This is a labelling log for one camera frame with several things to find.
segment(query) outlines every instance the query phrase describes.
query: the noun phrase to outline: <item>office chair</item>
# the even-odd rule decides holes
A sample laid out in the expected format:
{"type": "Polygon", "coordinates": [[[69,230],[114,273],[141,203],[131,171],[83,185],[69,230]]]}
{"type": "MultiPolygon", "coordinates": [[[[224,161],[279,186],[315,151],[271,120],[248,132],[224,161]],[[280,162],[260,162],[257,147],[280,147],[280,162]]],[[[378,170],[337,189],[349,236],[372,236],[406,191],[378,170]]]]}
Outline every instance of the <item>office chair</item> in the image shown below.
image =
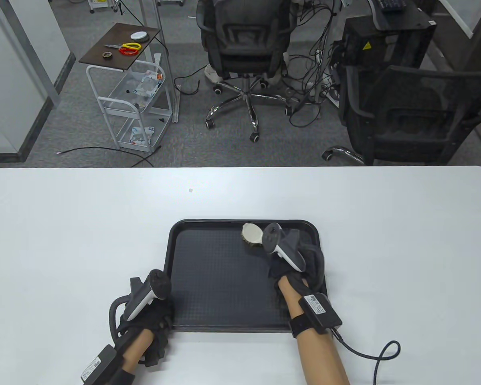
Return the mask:
{"type": "Polygon", "coordinates": [[[260,95],[253,92],[257,84],[266,85],[263,74],[273,77],[283,64],[283,53],[287,51],[290,33],[297,25],[297,4],[290,0],[200,0],[196,10],[196,22],[202,33],[202,45],[208,52],[212,68],[223,79],[230,72],[242,78],[242,88],[222,81],[214,87],[220,94],[228,89],[237,95],[212,107],[205,124],[213,128],[217,112],[236,101],[244,100],[253,126],[250,140],[259,140],[259,121],[252,99],[280,101],[285,104],[285,113],[292,110],[287,100],[280,95],[260,95]]]}
{"type": "Polygon", "coordinates": [[[355,152],[322,155],[446,165],[481,123],[481,72],[436,72],[389,66],[383,72],[341,69],[339,117],[355,152]]]}

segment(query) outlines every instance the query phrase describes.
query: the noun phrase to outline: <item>floor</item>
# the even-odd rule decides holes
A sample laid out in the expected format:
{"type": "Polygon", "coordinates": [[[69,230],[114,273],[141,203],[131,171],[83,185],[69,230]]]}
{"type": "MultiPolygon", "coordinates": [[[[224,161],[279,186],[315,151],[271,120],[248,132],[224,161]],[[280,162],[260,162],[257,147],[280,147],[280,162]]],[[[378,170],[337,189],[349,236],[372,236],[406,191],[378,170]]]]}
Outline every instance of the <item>floor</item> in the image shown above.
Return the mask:
{"type": "MultiPolygon", "coordinates": [[[[149,9],[150,0],[143,0],[149,9]]],[[[137,0],[125,0],[140,17],[137,0]]],[[[197,0],[186,0],[183,7],[165,4],[160,7],[165,38],[175,77],[188,75],[207,64],[200,32],[194,18],[197,0]]],[[[89,13],[87,2],[72,4],[68,0],[53,0],[54,14],[59,21],[68,46],[79,59],[115,22],[135,23],[134,18],[98,9],[89,13]]],[[[292,35],[290,53],[306,53],[320,35],[326,12],[318,14],[292,35]]],[[[57,151],[81,146],[113,146],[105,122],[85,77],[84,64],[76,63],[61,92],[61,105],[53,110],[24,163],[0,163],[0,167],[130,167],[138,158],[101,149],[75,151],[57,155],[57,151]]],[[[341,126],[336,109],[323,103],[321,118],[306,128],[292,127],[280,106],[255,106],[259,115],[261,139],[248,140],[251,133],[246,108],[231,110],[215,120],[216,128],[207,130],[204,117],[207,110],[225,97],[216,96],[202,72],[182,83],[183,90],[193,90],[200,80],[200,91],[194,96],[182,96],[180,119],[169,127],[162,148],[153,155],[155,167],[235,167],[235,166],[348,166],[349,161],[333,158],[326,163],[321,153],[331,145],[349,147],[345,127],[341,126]]],[[[117,78],[102,75],[99,83],[103,93],[114,87],[117,78]]],[[[312,109],[303,109],[295,123],[313,118],[312,109]]],[[[480,165],[481,141],[473,132],[458,150],[451,165],[480,165]]]]}

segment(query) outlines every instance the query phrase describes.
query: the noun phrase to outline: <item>chair base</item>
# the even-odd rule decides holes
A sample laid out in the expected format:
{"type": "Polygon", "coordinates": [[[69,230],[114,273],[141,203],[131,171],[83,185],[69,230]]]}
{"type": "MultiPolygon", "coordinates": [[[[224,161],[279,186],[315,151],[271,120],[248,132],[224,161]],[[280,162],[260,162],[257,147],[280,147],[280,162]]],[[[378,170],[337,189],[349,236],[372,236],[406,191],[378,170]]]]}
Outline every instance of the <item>chair base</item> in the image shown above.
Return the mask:
{"type": "Polygon", "coordinates": [[[329,147],[325,152],[323,152],[322,158],[328,162],[334,156],[334,154],[344,156],[345,158],[354,160],[356,163],[365,166],[364,160],[360,155],[342,146],[329,147]]]}
{"type": "Polygon", "coordinates": [[[235,95],[234,97],[230,97],[229,99],[226,99],[222,103],[210,109],[205,119],[205,125],[207,126],[207,128],[211,129],[215,127],[214,121],[212,119],[216,116],[217,112],[219,112],[222,108],[230,106],[236,101],[244,100],[246,101],[246,106],[248,107],[248,113],[251,120],[251,126],[253,127],[253,132],[249,137],[249,139],[253,143],[256,143],[260,139],[259,120],[257,117],[257,113],[255,112],[255,108],[253,107],[252,99],[262,99],[265,101],[268,101],[268,100],[281,101],[282,103],[285,104],[285,114],[287,116],[292,114],[292,108],[288,104],[287,99],[285,99],[284,97],[280,95],[260,95],[257,93],[253,93],[252,90],[253,88],[255,88],[255,86],[258,83],[261,83],[261,88],[265,88],[267,86],[266,82],[263,80],[261,75],[255,77],[255,80],[251,84],[250,84],[249,75],[242,75],[242,89],[235,87],[225,81],[217,83],[214,86],[214,92],[216,93],[216,95],[220,95],[222,93],[223,88],[234,91],[237,95],[235,95]]]}

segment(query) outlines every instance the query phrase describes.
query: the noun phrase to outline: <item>wrist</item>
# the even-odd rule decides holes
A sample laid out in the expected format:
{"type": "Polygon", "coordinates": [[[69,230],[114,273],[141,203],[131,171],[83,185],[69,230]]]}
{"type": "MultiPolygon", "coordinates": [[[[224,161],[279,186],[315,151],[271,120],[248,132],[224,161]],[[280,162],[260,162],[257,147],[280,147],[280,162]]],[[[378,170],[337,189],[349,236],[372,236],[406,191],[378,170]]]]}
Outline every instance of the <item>wrist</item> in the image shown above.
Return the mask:
{"type": "Polygon", "coordinates": [[[294,288],[290,285],[289,280],[286,276],[281,277],[278,282],[278,287],[283,294],[285,302],[287,303],[287,307],[289,309],[290,318],[295,318],[301,314],[303,314],[303,309],[299,306],[299,300],[301,299],[301,294],[299,294],[294,288]]]}

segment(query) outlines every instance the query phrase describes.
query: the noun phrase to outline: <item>black computer tower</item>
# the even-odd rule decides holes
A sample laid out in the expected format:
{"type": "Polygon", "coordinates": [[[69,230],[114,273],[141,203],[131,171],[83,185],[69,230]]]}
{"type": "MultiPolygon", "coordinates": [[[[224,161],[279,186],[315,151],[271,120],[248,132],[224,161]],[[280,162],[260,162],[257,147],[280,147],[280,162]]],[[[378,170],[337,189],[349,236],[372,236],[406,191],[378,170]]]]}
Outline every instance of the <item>black computer tower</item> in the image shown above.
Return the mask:
{"type": "Polygon", "coordinates": [[[389,65],[419,68],[436,22],[420,11],[392,23],[394,30],[379,31],[371,15],[347,18],[343,40],[334,57],[361,70],[382,70],[389,65]]]}

